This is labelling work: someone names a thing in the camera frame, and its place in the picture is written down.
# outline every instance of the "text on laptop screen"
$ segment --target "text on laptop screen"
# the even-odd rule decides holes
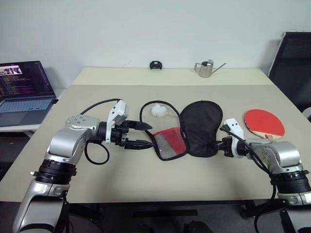
[[[0,94],[4,98],[54,95],[39,61],[0,64]]]

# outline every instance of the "beige table surface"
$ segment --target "beige table surface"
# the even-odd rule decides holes
[[[256,137],[243,124],[243,114],[254,108],[265,109],[283,122],[286,134],[282,140],[297,146],[304,168],[311,170],[311,125],[284,94],[272,84],[262,85],[72,85],[54,110],[30,139],[10,170],[0,182],[1,201],[21,201],[30,180],[43,161],[53,135],[64,126],[67,117],[93,103],[122,98],[130,107],[131,120],[138,120],[143,104],[164,100],[178,111],[198,100],[220,105],[223,120],[234,117],[244,129],[246,138]],[[113,103],[100,105],[89,116],[105,121]],[[149,138],[144,132],[131,130],[130,139]],[[217,132],[217,139],[225,134]],[[269,198],[269,178],[253,161],[224,157],[222,152],[211,158],[185,155],[163,162],[153,149],[124,150],[108,146],[110,161],[102,166],[89,163],[84,155],[72,177],[68,200],[72,203],[180,201],[180,200],[248,200]],[[101,148],[89,148],[94,160],[104,159]]]

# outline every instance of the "ping pong paddle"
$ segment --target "ping pong paddle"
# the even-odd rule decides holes
[[[252,109],[246,112],[244,122],[247,128],[254,134],[274,140],[285,134],[282,122],[272,113],[261,109]]]

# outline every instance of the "floor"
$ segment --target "floor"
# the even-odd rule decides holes
[[[25,144],[27,137],[3,137],[0,135],[0,162],[13,162]],[[19,203],[0,202],[0,233],[9,233]],[[155,233],[182,233],[185,223],[198,220],[206,223],[214,233],[254,233],[254,221],[240,217],[238,205],[195,206],[114,206],[98,204],[101,220],[98,225],[105,233],[133,233],[141,224],[153,227]],[[196,210],[192,216],[140,216],[144,211]],[[99,227],[86,219],[70,216],[75,233],[100,233]],[[278,213],[261,216],[258,222],[260,233],[283,233]]]

